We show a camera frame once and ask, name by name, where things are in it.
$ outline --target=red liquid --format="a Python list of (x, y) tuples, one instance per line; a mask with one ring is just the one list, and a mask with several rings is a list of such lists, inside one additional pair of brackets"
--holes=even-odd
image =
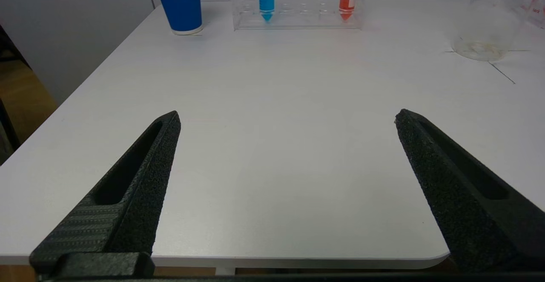
[(354, 12), (354, 6), (349, 7), (350, 0), (341, 0), (339, 3), (339, 11), (341, 12), (341, 17), (343, 20), (348, 20), (352, 13)]

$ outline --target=test tube rack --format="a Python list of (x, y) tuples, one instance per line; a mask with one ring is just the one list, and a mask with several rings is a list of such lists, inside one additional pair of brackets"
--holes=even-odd
[(274, 0), (270, 20), (264, 19), (259, 0), (232, 0), (233, 25), (239, 29), (361, 29), (364, 0)]

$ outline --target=glass beaker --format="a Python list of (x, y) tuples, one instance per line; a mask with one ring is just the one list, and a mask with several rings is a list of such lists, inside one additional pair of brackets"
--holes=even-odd
[(467, 58), (502, 59), (539, 0), (471, 0), (465, 16), (457, 22), (458, 36), (452, 48)]

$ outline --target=white table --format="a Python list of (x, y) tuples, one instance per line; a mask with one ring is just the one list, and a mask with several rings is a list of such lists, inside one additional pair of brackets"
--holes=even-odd
[(364, 30), (237, 31), (155, 10), (0, 168), (0, 263), (36, 245), (156, 117), (182, 131), (158, 266), (424, 268), (448, 248), (393, 123), (428, 117), (544, 209), (545, 31), (496, 66), (450, 53), (463, 0), (369, 1)]

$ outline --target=paper cup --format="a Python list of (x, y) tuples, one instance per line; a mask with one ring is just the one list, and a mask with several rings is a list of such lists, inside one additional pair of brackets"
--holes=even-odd
[(189, 35), (203, 29), (201, 0), (161, 0), (172, 32)]

